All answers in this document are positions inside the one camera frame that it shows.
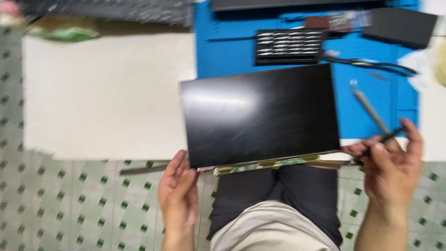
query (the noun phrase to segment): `blue repair mat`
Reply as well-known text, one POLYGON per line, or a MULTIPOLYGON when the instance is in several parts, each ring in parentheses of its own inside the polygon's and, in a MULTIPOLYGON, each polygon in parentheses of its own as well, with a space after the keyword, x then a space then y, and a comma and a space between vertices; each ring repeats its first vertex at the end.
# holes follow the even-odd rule
MULTIPOLYGON (((330 8, 339 9, 339 6, 343 6, 317 5, 215 13, 210 9, 209 1, 195 5, 194 30, 198 78, 292 67, 254 66, 256 31, 299 27, 303 25, 301 21, 303 17, 327 16, 329 11, 332 11, 330 8)), ((400 0, 387 4, 392 7, 417 10, 418 2, 400 0)), ((397 63, 399 58, 413 51, 360 36, 361 32, 355 31, 342 39, 327 40, 323 44, 323 49, 339 51, 339 58, 372 59, 387 63, 397 63)), ((399 126, 401 117, 407 117, 417 123, 418 93, 405 77, 386 71, 338 63, 332 64, 332 74, 341 138, 368 138, 382 134, 352 94, 349 87, 351 79, 358 80, 357 88, 364 92, 390 130, 399 126), (385 80, 378 79, 372 73, 381 75, 385 80)))

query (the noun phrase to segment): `screwdriver bit set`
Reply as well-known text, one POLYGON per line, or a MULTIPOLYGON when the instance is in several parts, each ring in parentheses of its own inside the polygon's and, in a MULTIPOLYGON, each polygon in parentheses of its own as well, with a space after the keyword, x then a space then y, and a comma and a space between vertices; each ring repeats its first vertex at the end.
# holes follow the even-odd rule
POLYGON ((325 29, 268 29, 256 35, 256 66, 315 64, 322 53, 325 29))

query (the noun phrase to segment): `black pen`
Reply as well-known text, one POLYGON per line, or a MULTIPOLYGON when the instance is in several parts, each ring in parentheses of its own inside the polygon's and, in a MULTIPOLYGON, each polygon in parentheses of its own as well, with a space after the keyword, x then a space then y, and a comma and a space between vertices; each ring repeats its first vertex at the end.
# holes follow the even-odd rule
MULTIPOLYGON (((384 138, 382 138, 380 140, 381 144, 386 143, 388 140, 392 139, 393 137, 395 137, 398 133, 402 132, 404 130, 404 127, 398 128, 395 131, 393 131, 391 134, 387 134, 386 136, 384 136, 384 138)), ((350 162, 348 163, 348 166, 355 166, 355 165, 361 165, 361 161, 360 159, 362 157, 365 156, 370 156, 370 147, 367 148, 367 150, 365 150, 360 156, 350 160, 350 162)))

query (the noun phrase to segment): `tiled floor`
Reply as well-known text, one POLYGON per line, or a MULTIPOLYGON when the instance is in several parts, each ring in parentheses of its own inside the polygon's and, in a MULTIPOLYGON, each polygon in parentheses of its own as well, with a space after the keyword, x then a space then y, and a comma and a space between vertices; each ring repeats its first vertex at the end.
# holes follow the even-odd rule
MULTIPOLYGON (((146 161, 54 161, 24 151, 20 34, 0 29, 0 250, 160 250, 161 173, 119 177, 146 161)), ((367 196, 364 173, 339 171, 343 251, 353 250, 367 196)), ((197 250, 209 250, 218 178, 198 182, 197 250)), ((408 250, 446 250, 446 164, 425 163, 412 201, 408 250)))

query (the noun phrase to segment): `black shorts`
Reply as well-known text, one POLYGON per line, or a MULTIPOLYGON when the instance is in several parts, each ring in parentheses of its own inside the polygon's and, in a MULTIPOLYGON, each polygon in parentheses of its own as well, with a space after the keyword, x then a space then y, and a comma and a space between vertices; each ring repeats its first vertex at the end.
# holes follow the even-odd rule
POLYGON ((336 214, 338 172, 306 165, 221 176, 212 205, 210 234, 214 235, 246 208, 266 200, 277 200, 295 208, 338 247, 342 244, 341 223, 336 214))

